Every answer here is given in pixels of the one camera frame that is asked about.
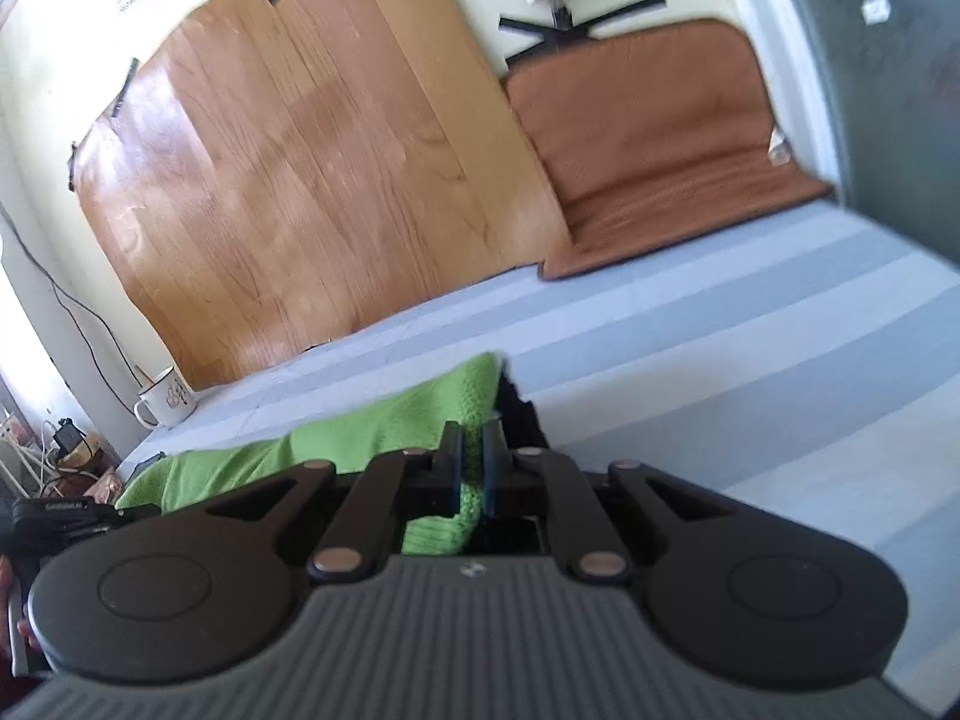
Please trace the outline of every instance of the brown cushion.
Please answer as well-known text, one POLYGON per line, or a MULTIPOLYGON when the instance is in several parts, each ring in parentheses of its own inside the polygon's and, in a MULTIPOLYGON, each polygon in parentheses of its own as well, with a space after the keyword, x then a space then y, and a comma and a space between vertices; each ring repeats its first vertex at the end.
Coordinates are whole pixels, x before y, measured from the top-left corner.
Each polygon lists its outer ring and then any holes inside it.
POLYGON ((746 36, 693 20, 521 64, 507 96, 563 206, 556 278, 829 191, 768 157, 774 117, 746 36))

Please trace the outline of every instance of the white cord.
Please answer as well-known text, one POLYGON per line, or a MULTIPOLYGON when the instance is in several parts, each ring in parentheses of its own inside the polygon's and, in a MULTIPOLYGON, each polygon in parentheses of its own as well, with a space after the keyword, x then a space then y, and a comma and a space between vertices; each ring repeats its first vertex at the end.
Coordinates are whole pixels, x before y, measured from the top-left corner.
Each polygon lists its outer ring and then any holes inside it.
MULTIPOLYGON (((56 475, 56 469, 51 461, 47 458, 47 436, 45 432, 43 432, 47 425, 50 425, 50 428, 53 431, 51 432, 50 437, 52 438, 56 434, 56 425, 49 419, 43 420, 43 422, 40 424, 40 459, 43 461, 43 469, 49 469, 51 474, 56 475)), ((43 469, 40 469, 41 481, 43 480, 43 469)))
POLYGON ((49 471, 50 473, 55 473, 56 469, 54 468, 54 466, 52 466, 49 463, 49 461, 43 461, 42 458, 35 456, 36 451, 37 450, 35 449, 30 450, 29 447, 21 446, 20 447, 21 459, 26 458, 27 460, 29 460, 31 463, 33 463, 35 466, 37 466, 40 469, 41 474, 43 473, 43 471, 49 471))
POLYGON ((24 467, 24 469, 27 469, 28 474, 34 477, 34 481, 37 482, 37 485, 40 484, 40 477, 37 476, 37 471, 34 471, 30 465, 31 461, 35 463, 36 460, 31 455, 28 455, 26 452, 24 452, 23 447, 18 445, 18 443, 9 436, 3 436, 3 440, 14 452, 16 452, 16 456, 20 461, 20 465, 24 467))
POLYGON ((65 474, 66 476, 85 476, 88 479, 92 479, 94 482, 100 478, 96 474, 90 473, 89 471, 78 471, 75 469, 57 469, 56 472, 65 474))

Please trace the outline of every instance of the white wall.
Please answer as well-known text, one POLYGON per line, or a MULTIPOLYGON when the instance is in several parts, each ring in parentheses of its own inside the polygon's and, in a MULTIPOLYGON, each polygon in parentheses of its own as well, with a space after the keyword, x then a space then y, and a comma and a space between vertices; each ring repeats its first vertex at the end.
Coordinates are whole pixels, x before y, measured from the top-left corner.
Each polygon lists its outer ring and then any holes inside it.
MULTIPOLYGON (((6 122, 0 116, 0 202, 13 218, 27 247, 54 278, 71 290, 27 196, 13 159, 6 122)), ((95 429, 125 456, 146 431, 110 394, 90 351, 70 317, 59 306, 47 279, 34 267, 0 218, 0 372, 17 405, 38 432, 40 422, 71 418, 82 430, 95 429)), ((89 317, 75 309, 110 382, 128 405, 136 383, 117 352, 89 317)))

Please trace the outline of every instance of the green towel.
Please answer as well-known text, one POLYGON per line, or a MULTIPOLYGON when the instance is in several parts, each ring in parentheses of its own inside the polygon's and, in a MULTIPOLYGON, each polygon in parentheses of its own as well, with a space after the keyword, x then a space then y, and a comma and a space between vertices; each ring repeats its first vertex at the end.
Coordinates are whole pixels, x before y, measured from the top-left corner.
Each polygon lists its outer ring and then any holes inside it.
POLYGON ((480 517, 480 428, 493 416, 500 360, 478 355, 454 370, 354 412, 309 422, 281 439, 237 449, 194 450, 150 466, 124 491, 117 507, 155 503, 171 512, 304 460, 331 460, 337 471, 359 471, 381 452, 405 446, 435 448, 443 423, 459 422, 466 434, 460 513, 411 522, 403 551, 458 552, 480 517))

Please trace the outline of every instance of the white mattress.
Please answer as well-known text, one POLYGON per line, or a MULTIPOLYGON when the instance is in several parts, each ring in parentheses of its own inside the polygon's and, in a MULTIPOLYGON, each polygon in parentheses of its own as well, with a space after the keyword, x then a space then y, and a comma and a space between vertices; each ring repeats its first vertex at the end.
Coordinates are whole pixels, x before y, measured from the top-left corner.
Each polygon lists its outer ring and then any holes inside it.
POLYGON ((884 557, 891 681, 960 692, 960 272, 827 202, 560 282, 503 274, 203 394, 155 452, 241 445, 504 352, 585 469, 671 473, 884 557))

